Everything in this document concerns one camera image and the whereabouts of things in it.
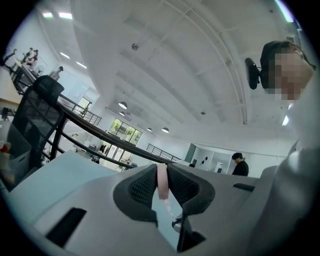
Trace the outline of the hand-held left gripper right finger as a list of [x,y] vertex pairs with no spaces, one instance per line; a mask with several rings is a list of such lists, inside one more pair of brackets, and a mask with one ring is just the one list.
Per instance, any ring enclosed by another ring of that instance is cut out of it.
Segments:
[[167,165],[168,186],[182,208],[177,250],[166,256],[249,256],[257,220],[251,209],[260,178]]

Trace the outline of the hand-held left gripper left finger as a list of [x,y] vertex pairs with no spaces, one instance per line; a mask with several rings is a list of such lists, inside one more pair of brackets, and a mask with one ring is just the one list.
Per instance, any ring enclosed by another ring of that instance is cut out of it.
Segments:
[[78,256],[176,256],[152,210],[155,164],[96,178],[48,207],[34,227]]

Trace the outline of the small pink tape roll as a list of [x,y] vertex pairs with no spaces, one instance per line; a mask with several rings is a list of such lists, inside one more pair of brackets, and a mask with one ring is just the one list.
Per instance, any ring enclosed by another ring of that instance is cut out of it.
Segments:
[[157,174],[158,198],[161,201],[163,201],[165,208],[172,219],[171,226],[173,230],[177,233],[180,233],[181,227],[182,227],[182,214],[175,216],[170,205],[170,200],[169,200],[170,189],[169,189],[167,165],[165,163],[157,164],[156,174]]

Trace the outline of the large glass window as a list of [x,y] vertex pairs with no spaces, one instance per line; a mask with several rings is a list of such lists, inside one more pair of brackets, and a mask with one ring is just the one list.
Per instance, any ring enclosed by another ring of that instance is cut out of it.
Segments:
[[135,129],[134,127],[126,124],[125,122],[115,118],[113,123],[111,124],[108,133],[117,137],[120,140],[126,141],[133,145],[137,145],[142,132]]

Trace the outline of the gray storage bin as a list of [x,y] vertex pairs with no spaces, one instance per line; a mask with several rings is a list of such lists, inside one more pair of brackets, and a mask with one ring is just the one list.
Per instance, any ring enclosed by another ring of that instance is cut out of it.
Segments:
[[9,121],[0,121],[0,180],[13,190],[29,171],[31,146]]

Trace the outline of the black mesh office chair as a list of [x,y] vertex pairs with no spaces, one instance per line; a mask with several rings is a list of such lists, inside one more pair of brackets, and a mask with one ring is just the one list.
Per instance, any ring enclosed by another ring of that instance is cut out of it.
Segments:
[[43,150],[64,113],[58,97],[64,87],[48,75],[37,78],[23,94],[13,125],[31,146],[28,170],[41,167]]

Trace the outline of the wooden desk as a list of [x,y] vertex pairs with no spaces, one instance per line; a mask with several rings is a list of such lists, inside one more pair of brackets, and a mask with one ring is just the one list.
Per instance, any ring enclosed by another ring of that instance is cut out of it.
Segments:
[[0,102],[18,106],[21,99],[22,95],[18,94],[9,72],[0,67]]

